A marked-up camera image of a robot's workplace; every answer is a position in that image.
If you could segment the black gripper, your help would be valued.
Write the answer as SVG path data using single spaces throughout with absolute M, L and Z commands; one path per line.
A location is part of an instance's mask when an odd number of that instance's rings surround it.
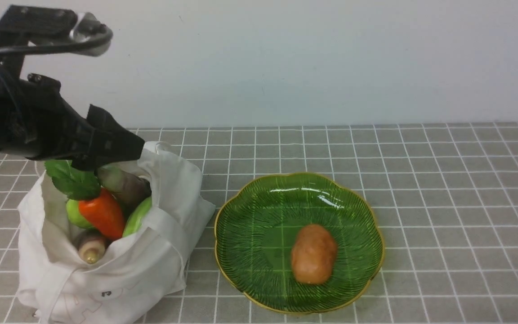
M 96 105 L 84 119 L 61 97 L 60 87 L 58 80 L 31 73 L 12 81 L 12 98 L 0 81 L 0 154 L 71 159 L 80 171 L 140 158 L 144 139 Z

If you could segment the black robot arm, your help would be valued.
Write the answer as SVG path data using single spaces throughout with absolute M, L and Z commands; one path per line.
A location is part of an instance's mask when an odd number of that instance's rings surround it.
M 0 154 L 33 161 L 70 160 L 81 171 L 140 158 L 144 139 L 129 131 L 105 109 L 90 105 L 82 117 L 60 94 L 59 81 L 38 74 L 14 80 L 20 109 L 34 117 L 36 137 L 23 137 L 16 105 L 0 83 Z

